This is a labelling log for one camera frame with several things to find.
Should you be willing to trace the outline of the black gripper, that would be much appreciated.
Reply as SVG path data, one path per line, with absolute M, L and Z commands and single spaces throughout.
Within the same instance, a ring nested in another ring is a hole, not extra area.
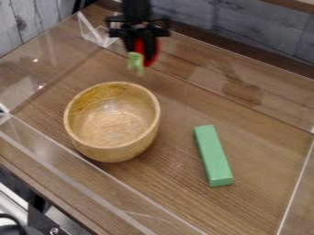
M 129 22 L 124 15 L 109 16 L 102 19 L 106 23 L 110 38 L 122 38 L 126 52 L 134 51 L 134 37 L 138 33 L 147 32 L 142 36 L 144 63 L 149 64 L 157 53 L 157 42 L 155 37 L 168 37 L 171 35 L 169 18 L 160 14 L 153 14 L 142 22 Z

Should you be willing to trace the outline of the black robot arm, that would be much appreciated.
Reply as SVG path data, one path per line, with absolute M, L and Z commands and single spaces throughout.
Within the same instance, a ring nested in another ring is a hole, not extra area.
M 121 14 L 104 18 L 110 38 L 118 38 L 126 52 L 142 56 L 142 66 L 157 59 L 159 38 L 168 37 L 169 18 L 153 12 L 151 0 L 121 0 Z

